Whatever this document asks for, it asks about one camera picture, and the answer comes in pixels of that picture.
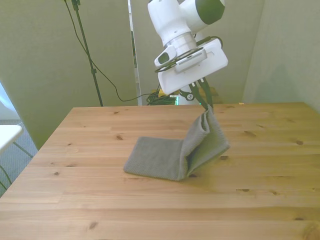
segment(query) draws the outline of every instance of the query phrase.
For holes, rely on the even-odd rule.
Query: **green light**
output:
[[[179,105],[179,97],[177,96],[176,98],[175,98],[175,105]]]

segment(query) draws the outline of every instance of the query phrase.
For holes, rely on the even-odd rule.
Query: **floor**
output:
[[[0,125],[20,125],[24,132],[16,142],[32,155],[37,153],[35,144],[20,120],[0,120]],[[19,176],[30,160],[31,158],[27,154],[13,144],[0,155],[0,165],[6,170],[12,182]],[[2,171],[0,171],[0,181],[9,187],[9,182]],[[5,190],[0,186],[0,197],[4,193]]]

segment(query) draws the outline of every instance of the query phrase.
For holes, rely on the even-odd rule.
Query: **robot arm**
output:
[[[221,42],[197,45],[194,34],[221,19],[224,0],[151,0],[149,14],[164,51],[155,59],[164,93],[173,93],[228,65]]]

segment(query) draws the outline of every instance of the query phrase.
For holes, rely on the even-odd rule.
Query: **wood grain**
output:
[[[0,239],[319,240],[320,116],[214,111],[230,150],[172,182],[123,165],[140,136],[183,138],[200,106],[74,108],[0,199]]]

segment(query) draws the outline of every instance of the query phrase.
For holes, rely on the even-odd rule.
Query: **towel fold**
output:
[[[191,125],[184,139],[140,137],[124,165],[129,174],[181,181],[229,149],[213,109]]]

